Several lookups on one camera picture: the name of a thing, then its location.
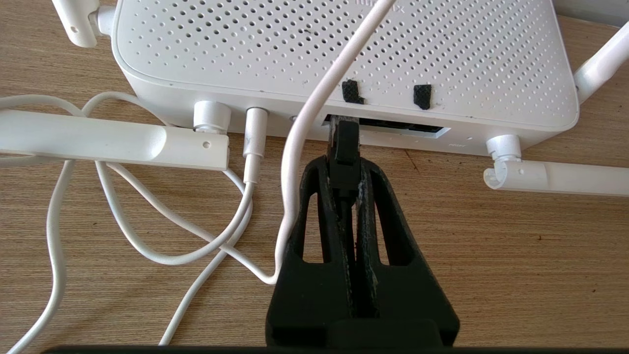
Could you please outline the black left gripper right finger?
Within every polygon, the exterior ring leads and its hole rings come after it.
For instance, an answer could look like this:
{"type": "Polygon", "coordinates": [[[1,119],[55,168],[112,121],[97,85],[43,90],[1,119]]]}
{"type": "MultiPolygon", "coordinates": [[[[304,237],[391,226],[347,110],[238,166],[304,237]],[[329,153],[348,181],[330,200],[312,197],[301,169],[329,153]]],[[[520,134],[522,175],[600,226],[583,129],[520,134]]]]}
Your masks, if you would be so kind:
{"type": "Polygon", "coordinates": [[[422,255],[383,170],[361,159],[357,199],[357,316],[396,347],[451,347],[460,323],[422,255]]]}

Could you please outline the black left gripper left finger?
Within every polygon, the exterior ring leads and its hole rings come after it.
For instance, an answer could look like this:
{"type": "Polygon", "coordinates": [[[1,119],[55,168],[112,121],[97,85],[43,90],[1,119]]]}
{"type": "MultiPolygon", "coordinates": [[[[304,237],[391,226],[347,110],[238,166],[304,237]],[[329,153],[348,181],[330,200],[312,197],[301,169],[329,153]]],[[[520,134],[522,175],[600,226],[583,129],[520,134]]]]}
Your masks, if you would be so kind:
{"type": "Polygon", "coordinates": [[[325,347],[328,329],[356,313],[347,256],[346,216],[337,213],[329,168],[323,155],[312,160],[301,179],[296,223],[266,316],[269,347],[325,347]],[[303,259],[310,197],[317,197],[317,223],[323,262],[303,259]]]}

